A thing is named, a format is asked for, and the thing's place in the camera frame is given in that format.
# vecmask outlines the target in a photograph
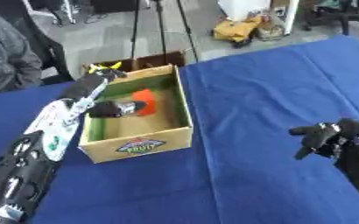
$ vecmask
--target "tripod leg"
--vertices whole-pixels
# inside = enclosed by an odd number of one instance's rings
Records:
[[[161,0],[155,1],[157,4],[157,12],[158,12],[158,20],[159,20],[159,28],[160,28],[160,38],[162,39],[162,51],[163,51],[163,60],[164,60],[164,65],[167,64],[167,50],[166,50],[166,45],[165,45],[165,28],[163,26],[163,7],[162,7],[162,3]]]
[[[138,27],[138,14],[140,11],[140,0],[136,0],[136,8],[135,8],[135,21],[133,24],[133,34],[132,34],[132,49],[130,53],[130,58],[135,59],[135,50],[136,50],[136,38],[137,38],[137,27]]]
[[[182,6],[181,0],[177,0],[177,4],[179,7],[179,12],[182,16],[182,22],[184,23],[185,30],[187,32],[187,37],[189,38],[190,45],[194,52],[194,59],[196,62],[199,62],[199,56],[197,55],[196,47],[194,46],[194,39],[192,37],[192,30],[190,29],[189,23],[187,22],[187,16],[185,15],[184,7]]]
[[[343,35],[348,36],[349,35],[348,18],[347,17],[339,17],[339,22],[341,23],[341,29],[342,29]]]

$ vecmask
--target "printed label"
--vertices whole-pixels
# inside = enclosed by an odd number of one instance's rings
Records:
[[[130,140],[124,146],[120,147],[117,151],[128,152],[130,154],[145,154],[163,144],[165,144],[165,142],[158,140],[135,138]]]

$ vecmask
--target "white cabinet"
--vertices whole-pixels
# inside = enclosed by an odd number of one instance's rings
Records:
[[[269,9],[271,0],[220,0],[219,5],[234,21],[243,21],[252,11]]]

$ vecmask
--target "yellow toy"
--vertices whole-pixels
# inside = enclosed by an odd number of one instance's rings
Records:
[[[94,73],[96,70],[103,70],[103,69],[118,69],[120,68],[120,66],[123,64],[123,62],[117,62],[114,66],[103,66],[103,65],[94,65],[94,64],[91,64],[89,65],[89,70],[88,70],[88,73],[89,74],[92,74]]]
[[[215,39],[231,41],[234,48],[240,48],[251,42],[252,32],[262,22],[262,16],[256,16],[242,22],[224,20],[212,30],[212,35]]]

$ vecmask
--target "tripod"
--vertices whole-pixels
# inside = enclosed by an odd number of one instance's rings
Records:
[[[162,0],[152,0],[156,3],[156,11],[158,13],[158,22],[159,22],[159,29],[160,29],[160,38],[162,42],[162,52],[164,55],[164,65],[167,64],[167,48],[165,43],[165,28],[163,26],[163,6],[162,6]],[[177,0],[177,5],[179,7],[179,13],[182,17],[182,22],[184,23],[185,30],[187,33],[187,37],[189,39],[190,45],[192,47],[192,50],[194,52],[194,59],[196,62],[199,62],[199,56],[196,52],[195,46],[194,46],[194,39],[192,37],[192,30],[187,22],[187,17],[184,12],[184,7],[182,5],[181,0]],[[135,21],[133,24],[133,34],[131,38],[132,42],[132,48],[131,48],[131,58],[135,59],[135,50],[136,50],[136,40],[137,40],[137,30],[138,30],[138,20],[139,20],[139,11],[140,11],[140,0],[136,0],[136,8],[135,8]]]

